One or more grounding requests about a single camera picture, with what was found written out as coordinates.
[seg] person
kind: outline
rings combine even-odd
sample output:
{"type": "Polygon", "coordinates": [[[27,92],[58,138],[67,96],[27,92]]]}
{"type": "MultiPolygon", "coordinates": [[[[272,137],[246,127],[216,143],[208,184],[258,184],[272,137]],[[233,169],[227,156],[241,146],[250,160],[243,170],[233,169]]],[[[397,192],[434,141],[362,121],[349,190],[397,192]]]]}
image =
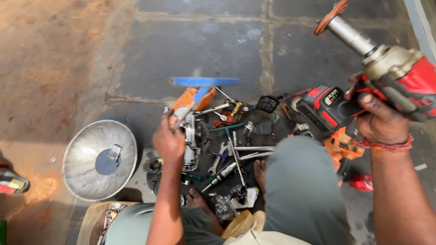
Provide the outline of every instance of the person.
{"type": "MultiPolygon", "coordinates": [[[[369,112],[357,119],[358,130],[368,142],[407,141],[409,121],[401,114],[368,93],[359,96],[359,103],[369,112]]],[[[263,232],[221,238],[223,229],[197,190],[190,190],[187,207],[180,208],[185,142],[181,131],[172,133],[171,115],[163,116],[153,137],[164,161],[156,204],[136,204],[120,212],[107,231],[106,245],[355,243],[331,158],[319,142],[306,136],[283,140],[267,162],[255,162],[255,177],[266,201],[263,232]]],[[[370,152],[377,244],[436,244],[436,214],[409,151],[370,152]]]]}

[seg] bare foot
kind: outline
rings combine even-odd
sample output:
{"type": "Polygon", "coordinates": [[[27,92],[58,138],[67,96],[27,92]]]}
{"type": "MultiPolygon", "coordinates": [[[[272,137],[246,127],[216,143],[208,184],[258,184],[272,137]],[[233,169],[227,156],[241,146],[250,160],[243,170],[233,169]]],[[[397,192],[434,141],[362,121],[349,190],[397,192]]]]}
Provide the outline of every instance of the bare foot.
{"type": "Polygon", "coordinates": [[[217,236],[221,236],[222,233],[224,232],[224,230],[222,229],[221,225],[219,224],[217,216],[208,207],[208,204],[206,203],[204,198],[200,195],[200,193],[196,189],[191,188],[189,190],[189,195],[186,196],[186,199],[187,199],[186,206],[201,208],[209,216],[209,218],[214,223],[214,234],[217,236]]]}
{"type": "Polygon", "coordinates": [[[254,177],[256,178],[257,183],[260,186],[260,189],[262,190],[263,194],[266,194],[265,189],[265,178],[266,178],[266,162],[265,160],[254,161],[254,177]]]}

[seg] grey pants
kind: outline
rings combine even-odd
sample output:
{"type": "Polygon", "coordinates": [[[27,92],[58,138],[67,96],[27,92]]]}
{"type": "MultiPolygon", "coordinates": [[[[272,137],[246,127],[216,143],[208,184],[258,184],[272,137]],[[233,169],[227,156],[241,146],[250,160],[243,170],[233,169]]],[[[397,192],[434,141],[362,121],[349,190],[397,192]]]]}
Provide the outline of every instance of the grey pants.
{"type": "MultiPolygon", "coordinates": [[[[278,231],[313,245],[353,244],[332,160],[324,146],[296,136],[280,142],[267,161],[264,231],[278,231]]],[[[125,208],[107,232],[107,245],[145,244],[153,204],[125,208]]],[[[199,208],[182,208],[189,245],[222,245],[199,208]]]]}

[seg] red thread bracelet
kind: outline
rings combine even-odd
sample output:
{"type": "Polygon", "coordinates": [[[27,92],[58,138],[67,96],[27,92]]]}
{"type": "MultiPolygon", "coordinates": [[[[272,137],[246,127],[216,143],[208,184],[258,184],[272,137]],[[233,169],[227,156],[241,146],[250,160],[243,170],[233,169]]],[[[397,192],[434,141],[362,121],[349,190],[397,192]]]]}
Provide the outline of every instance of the red thread bracelet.
{"type": "Polygon", "coordinates": [[[364,149],[369,149],[369,148],[373,148],[374,151],[378,151],[378,150],[388,150],[391,152],[405,152],[406,150],[409,150],[412,148],[411,142],[413,141],[413,137],[412,134],[410,133],[408,135],[407,141],[405,143],[402,144],[382,144],[382,143],[369,143],[368,140],[366,138],[363,138],[362,141],[357,142],[355,139],[351,140],[351,144],[356,145],[356,146],[360,146],[364,149]]]}

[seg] metal bowl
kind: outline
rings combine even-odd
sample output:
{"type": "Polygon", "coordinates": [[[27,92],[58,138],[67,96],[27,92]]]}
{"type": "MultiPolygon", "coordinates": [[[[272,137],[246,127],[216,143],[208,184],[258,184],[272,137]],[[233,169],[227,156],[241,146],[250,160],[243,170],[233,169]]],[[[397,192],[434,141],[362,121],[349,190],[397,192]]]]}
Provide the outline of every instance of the metal bowl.
{"type": "Polygon", "coordinates": [[[102,120],[89,124],[68,144],[62,163],[68,190],[85,201],[99,201],[118,193],[132,177],[138,158],[136,140],[126,125],[102,120]],[[111,174],[96,168],[97,157],[114,144],[121,147],[118,167],[111,174]]]}

